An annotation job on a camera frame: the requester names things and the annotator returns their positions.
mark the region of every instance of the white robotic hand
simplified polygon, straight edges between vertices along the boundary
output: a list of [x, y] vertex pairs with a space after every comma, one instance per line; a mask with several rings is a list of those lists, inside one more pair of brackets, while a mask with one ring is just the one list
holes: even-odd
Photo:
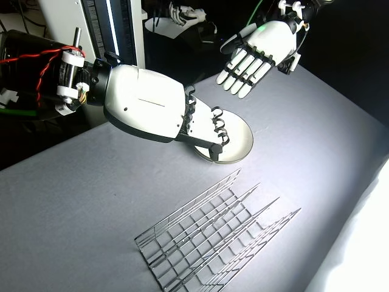
[[[289, 6], [282, 0], [278, 7], [281, 15], [285, 15], [285, 8]], [[233, 54], [216, 79], [217, 84], [242, 99], [270, 69], [289, 57], [294, 58], [290, 68], [290, 71], [293, 71], [300, 59], [296, 50], [296, 33], [306, 26], [302, 20], [302, 8], [304, 6], [301, 6], [299, 1], [294, 2], [292, 9], [296, 14], [293, 18], [269, 21], [257, 28], [247, 42]], [[242, 32], [247, 34], [252, 28], [253, 24], [245, 27]]]
[[170, 18], [178, 25], [189, 28], [205, 21], [206, 13], [203, 9], [193, 9], [189, 6], [173, 6], [169, 4]]

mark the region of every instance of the white light strip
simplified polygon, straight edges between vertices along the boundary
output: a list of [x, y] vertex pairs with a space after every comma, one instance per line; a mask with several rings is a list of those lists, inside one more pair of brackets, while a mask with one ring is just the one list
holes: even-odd
[[119, 47], [117, 46], [114, 18], [112, 17], [111, 1], [106, 0], [108, 9], [109, 24], [111, 25], [112, 38], [114, 39], [115, 54], [119, 56]]

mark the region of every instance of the wire grid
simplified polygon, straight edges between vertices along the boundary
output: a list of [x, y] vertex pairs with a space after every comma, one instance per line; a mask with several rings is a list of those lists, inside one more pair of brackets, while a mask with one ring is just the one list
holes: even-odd
[[162, 291], [220, 291], [298, 212], [262, 228], [243, 205], [257, 187], [236, 196], [240, 169], [175, 211], [135, 241]]

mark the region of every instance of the red wire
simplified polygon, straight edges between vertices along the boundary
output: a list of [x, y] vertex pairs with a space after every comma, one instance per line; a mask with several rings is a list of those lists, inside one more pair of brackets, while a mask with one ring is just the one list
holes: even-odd
[[41, 84], [42, 84], [43, 75], [47, 71], [47, 69], [50, 67], [51, 62], [55, 58], [57, 58], [57, 56], [60, 54], [60, 52], [62, 50], [69, 50], [69, 49], [70, 50], [77, 50], [77, 51], [79, 51], [82, 54], [83, 57], [85, 57], [85, 53], [82, 50], [80, 50], [79, 48], [73, 47], [73, 46], [63, 46], [60, 49], [44, 50], [44, 51], [42, 51], [42, 52], [40, 52], [38, 54], [22, 54], [18, 58], [10, 58], [10, 59], [0, 60], [0, 64], [5, 64], [5, 63], [9, 63], [9, 62], [15, 62], [15, 61], [18, 61], [19, 59], [22, 59], [22, 58], [36, 58], [36, 57], [40, 57], [40, 56], [45, 55], [45, 54], [55, 53], [54, 55], [52, 55], [50, 57], [50, 59], [47, 62], [46, 66], [40, 72], [40, 77], [38, 79], [38, 84], [36, 85], [36, 102], [38, 103], [38, 106], [41, 106], [40, 87], [41, 87]]

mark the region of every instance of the gray tabletop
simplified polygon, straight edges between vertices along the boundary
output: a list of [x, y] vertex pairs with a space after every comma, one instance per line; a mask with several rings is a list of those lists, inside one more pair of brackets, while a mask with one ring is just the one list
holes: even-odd
[[226, 291], [304, 290], [389, 152], [389, 132], [301, 67], [272, 71], [243, 100], [214, 77], [196, 96], [250, 125], [243, 161], [212, 164], [107, 123], [2, 171], [0, 290], [159, 291], [134, 237], [238, 167], [238, 191], [261, 181], [302, 210]]

